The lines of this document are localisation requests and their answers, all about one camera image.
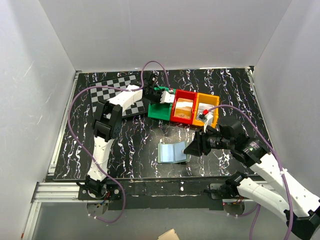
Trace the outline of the mint green card holder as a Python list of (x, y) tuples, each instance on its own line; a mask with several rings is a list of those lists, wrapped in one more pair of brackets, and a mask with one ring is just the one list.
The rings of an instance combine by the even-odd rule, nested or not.
[(186, 141), (176, 143), (159, 143), (157, 162), (160, 164), (178, 164), (188, 162), (190, 156), (184, 153), (187, 147)]

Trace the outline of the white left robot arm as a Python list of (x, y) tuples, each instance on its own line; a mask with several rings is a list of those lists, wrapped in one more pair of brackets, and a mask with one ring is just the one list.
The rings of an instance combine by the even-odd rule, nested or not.
[(91, 165), (84, 184), (79, 186), (95, 200), (103, 199), (107, 189), (103, 180), (107, 178), (108, 160), (114, 140), (120, 135), (123, 113), (136, 102), (147, 99), (160, 103), (164, 90), (156, 90), (157, 75), (154, 73), (142, 77), (141, 81), (131, 80), (125, 88), (112, 87), (119, 93), (106, 101), (99, 101), (93, 114), (93, 153), (90, 153)]

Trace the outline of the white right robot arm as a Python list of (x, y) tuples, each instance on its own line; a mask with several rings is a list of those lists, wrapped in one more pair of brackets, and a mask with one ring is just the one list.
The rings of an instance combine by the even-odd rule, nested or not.
[(212, 194), (227, 194), (232, 199), (244, 197), (268, 209), (286, 223), (301, 240), (309, 240), (320, 228), (320, 198), (308, 191), (278, 162), (267, 146), (248, 137), (238, 120), (196, 131), (192, 142), (183, 151), (200, 157), (212, 149), (230, 150), (234, 159), (260, 175), (272, 188), (256, 183), (237, 171)]

